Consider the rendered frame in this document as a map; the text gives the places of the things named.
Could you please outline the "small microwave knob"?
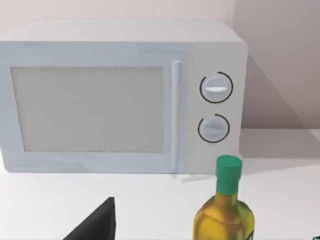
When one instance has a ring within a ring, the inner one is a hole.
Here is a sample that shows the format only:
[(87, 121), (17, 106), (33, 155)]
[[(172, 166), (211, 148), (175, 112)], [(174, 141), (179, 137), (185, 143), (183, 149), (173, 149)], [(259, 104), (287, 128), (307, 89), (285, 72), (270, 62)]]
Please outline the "small microwave knob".
[(229, 121), (220, 114), (202, 118), (197, 126), (199, 137), (207, 143), (216, 144), (223, 141), (230, 133)]

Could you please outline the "microwave oven door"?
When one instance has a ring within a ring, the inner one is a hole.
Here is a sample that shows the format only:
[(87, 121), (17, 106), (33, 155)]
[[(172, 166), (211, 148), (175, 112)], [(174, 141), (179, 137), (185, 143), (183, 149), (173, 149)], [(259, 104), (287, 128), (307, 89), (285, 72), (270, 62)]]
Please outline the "microwave oven door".
[(177, 171), (187, 130), (188, 57), (189, 47), (177, 42), (0, 42), (5, 169), (172, 173), (172, 61), (178, 60)]

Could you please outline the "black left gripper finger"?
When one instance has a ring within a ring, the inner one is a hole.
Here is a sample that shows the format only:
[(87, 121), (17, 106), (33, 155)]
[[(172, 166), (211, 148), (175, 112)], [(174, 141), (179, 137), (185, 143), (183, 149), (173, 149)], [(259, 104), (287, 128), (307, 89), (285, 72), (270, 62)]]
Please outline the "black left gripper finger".
[(108, 197), (62, 240), (115, 240), (115, 198)]

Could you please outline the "yellow bottle with green cap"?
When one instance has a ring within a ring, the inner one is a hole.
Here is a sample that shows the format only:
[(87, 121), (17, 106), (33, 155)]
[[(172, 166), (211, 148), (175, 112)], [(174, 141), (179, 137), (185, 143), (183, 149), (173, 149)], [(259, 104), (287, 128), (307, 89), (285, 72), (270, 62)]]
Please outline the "yellow bottle with green cap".
[(242, 166), (242, 160), (234, 155), (217, 158), (215, 195), (197, 211), (192, 240), (254, 240), (253, 211), (238, 200)]

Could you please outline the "large microwave knob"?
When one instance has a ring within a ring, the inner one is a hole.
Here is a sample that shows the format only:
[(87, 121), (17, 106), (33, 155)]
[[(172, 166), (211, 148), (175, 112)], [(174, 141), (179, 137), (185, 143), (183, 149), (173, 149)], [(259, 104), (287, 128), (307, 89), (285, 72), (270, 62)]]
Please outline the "large microwave knob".
[(233, 93), (232, 79), (224, 72), (205, 76), (199, 85), (202, 98), (212, 104), (225, 102)]

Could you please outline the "pale microwave oven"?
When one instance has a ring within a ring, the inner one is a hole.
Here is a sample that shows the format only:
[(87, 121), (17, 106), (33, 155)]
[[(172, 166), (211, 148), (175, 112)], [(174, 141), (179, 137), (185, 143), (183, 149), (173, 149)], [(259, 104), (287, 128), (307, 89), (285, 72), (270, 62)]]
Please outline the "pale microwave oven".
[[(213, 174), (221, 155), (238, 155), (244, 102), (247, 44), (227, 25), (212, 19), (43, 19), (0, 35), (0, 42), (148, 42), (188, 46), (188, 70), (183, 97), (183, 150), (173, 174)], [(233, 92), (224, 102), (203, 99), (200, 83), (217, 72), (227, 74)], [(208, 143), (198, 134), (203, 118), (224, 116), (228, 136)]]

